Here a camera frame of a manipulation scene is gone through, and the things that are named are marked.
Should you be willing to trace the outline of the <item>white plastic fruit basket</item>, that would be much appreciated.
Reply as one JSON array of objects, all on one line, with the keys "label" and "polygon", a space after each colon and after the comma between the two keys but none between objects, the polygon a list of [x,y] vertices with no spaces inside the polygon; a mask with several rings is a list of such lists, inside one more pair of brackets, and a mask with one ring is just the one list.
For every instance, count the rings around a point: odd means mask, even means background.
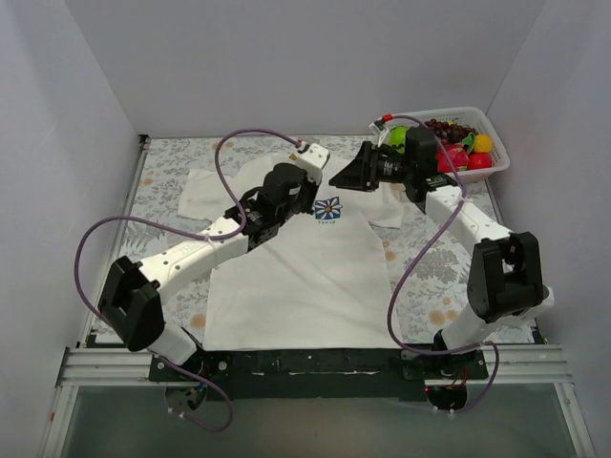
[{"label": "white plastic fruit basket", "polygon": [[385,141],[404,152],[405,141],[400,140],[399,135],[417,125],[412,117],[442,135],[442,143],[448,148],[458,175],[466,183],[482,181],[509,168],[509,156],[495,128],[475,107],[391,114],[378,142]]}]

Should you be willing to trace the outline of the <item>pink toy dragon fruit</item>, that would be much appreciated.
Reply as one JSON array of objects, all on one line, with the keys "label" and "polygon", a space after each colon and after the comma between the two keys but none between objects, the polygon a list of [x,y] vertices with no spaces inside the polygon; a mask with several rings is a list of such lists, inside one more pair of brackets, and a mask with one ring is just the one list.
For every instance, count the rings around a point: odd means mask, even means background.
[{"label": "pink toy dragon fruit", "polygon": [[437,172],[450,173],[451,164],[457,172],[468,169],[469,155],[462,144],[448,144],[444,148],[437,148]]}]

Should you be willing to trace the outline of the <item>white t-shirt with daisy print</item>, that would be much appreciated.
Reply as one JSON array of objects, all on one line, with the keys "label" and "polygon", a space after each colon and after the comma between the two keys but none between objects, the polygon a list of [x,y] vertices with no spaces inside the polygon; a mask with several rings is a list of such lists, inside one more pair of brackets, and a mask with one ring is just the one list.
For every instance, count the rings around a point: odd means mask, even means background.
[{"label": "white t-shirt with daisy print", "polygon": [[399,228],[402,205],[387,183],[357,192],[323,182],[313,209],[212,271],[205,349],[395,346],[385,249],[373,229]]}]

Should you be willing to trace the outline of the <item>yellow orange toy fruit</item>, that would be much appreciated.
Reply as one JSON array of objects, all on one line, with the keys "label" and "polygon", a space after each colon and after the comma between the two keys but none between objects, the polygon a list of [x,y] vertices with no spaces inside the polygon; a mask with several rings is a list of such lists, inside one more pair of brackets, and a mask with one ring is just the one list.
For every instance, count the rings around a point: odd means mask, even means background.
[{"label": "yellow orange toy fruit", "polygon": [[489,154],[494,148],[493,140],[484,134],[477,135],[474,140],[474,152],[477,154]]}]

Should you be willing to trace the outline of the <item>aluminium frame rail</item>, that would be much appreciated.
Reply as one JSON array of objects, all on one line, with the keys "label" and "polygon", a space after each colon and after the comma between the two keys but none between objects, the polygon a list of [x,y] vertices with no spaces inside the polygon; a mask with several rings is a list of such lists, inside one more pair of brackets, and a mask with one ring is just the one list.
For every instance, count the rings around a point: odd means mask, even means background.
[{"label": "aluminium frame rail", "polygon": [[57,386],[150,385],[153,355],[123,348],[68,348],[56,380]]}]

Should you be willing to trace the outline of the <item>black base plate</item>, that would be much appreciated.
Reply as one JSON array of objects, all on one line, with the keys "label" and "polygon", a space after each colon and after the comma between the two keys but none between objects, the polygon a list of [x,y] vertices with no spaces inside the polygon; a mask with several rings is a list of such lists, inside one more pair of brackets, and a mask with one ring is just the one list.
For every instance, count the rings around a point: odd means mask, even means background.
[{"label": "black base plate", "polygon": [[483,352],[414,356],[402,349],[200,351],[186,369],[230,400],[395,398],[427,400],[426,382],[459,388],[483,382]]}]

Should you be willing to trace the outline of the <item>red toy apple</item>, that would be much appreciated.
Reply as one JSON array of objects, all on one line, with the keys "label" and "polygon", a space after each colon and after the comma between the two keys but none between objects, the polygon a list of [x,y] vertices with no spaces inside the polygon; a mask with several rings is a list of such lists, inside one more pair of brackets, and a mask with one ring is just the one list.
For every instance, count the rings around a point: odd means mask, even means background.
[{"label": "red toy apple", "polygon": [[493,166],[492,159],[487,153],[472,153],[469,155],[468,170],[489,169]]}]

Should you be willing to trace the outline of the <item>dark red toy grapes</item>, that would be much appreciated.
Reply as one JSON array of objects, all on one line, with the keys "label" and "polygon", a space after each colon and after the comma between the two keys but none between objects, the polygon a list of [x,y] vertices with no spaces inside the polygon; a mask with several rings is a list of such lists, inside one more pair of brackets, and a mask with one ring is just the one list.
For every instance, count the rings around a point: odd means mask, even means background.
[{"label": "dark red toy grapes", "polygon": [[425,122],[425,125],[433,130],[437,137],[450,144],[461,143],[470,134],[477,135],[475,128],[461,125],[454,121],[443,121],[431,118]]}]

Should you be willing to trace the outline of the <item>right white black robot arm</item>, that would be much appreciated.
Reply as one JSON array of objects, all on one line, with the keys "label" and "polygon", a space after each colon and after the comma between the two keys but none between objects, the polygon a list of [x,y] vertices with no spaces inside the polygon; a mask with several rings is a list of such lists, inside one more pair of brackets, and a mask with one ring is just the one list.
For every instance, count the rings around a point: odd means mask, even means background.
[{"label": "right white black robot arm", "polygon": [[453,379],[476,351],[502,325],[521,326],[555,303],[544,285],[539,243],[530,232],[516,233],[490,219],[467,200],[456,174],[441,173],[437,154],[443,146],[426,127],[408,129],[405,151],[389,145],[362,143],[356,157],[329,180],[350,191],[372,192],[380,183],[401,183],[423,214],[440,223],[471,254],[467,306],[437,332],[428,348],[402,346],[401,356],[426,364],[443,379]]}]

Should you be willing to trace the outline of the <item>floral patterned table mat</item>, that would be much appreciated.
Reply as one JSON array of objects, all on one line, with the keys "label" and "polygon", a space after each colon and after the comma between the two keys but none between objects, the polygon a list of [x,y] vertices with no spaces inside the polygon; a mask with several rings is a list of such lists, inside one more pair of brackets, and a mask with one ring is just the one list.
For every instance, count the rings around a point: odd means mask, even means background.
[{"label": "floral patterned table mat", "polygon": [[[286,161],[291,146],[270,136],[240,136],[220,144],[214,138],[156,139],[146,155],[121,253],[139,260],[178,242],[176,229],[199,232],[231,202],[259,186],[264,175]],[[229,190],[221,186],[226,174]],[[467,306],[469,253],[437,223],[390,185],[404,210],[397,229],[375,227],[390,276],[387,330],[395,342],[427,344]],[[211,272],[181,289],[165,306],[167,321],[203,343]]]}]

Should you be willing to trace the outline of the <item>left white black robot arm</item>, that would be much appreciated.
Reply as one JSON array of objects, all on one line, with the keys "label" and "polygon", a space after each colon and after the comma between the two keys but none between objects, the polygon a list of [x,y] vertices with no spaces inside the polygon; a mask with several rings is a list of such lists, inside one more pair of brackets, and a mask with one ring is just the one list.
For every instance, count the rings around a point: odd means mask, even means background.
[{"label": "left white black robot arm", "polygon": [[232,207],[200,235],[143,260],[123,256],[114,261],[102,288],[98,310],[125,347],[148,349],[170,361],[170,369],[185,382],[202,373],[203,359],[195,338],[164,319],[163,306],[184,286],[243,256],[278,235],[298,214],[310,214],[323,169],[279,163],[263,184],[240,200],[245,217]]}]

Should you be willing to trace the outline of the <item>green toy watermelon ball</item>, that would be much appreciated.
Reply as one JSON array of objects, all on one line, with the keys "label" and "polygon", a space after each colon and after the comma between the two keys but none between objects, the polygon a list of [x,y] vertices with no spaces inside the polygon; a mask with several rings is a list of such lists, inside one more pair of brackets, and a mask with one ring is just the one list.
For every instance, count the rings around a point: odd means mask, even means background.
[{"label": "green toy watermelon ball", "polygon": [[410,127],[408,126],[397,126],[390,130],[390,137],[388,144],[398,154],[404,154],[406,148],[406,136]]}]

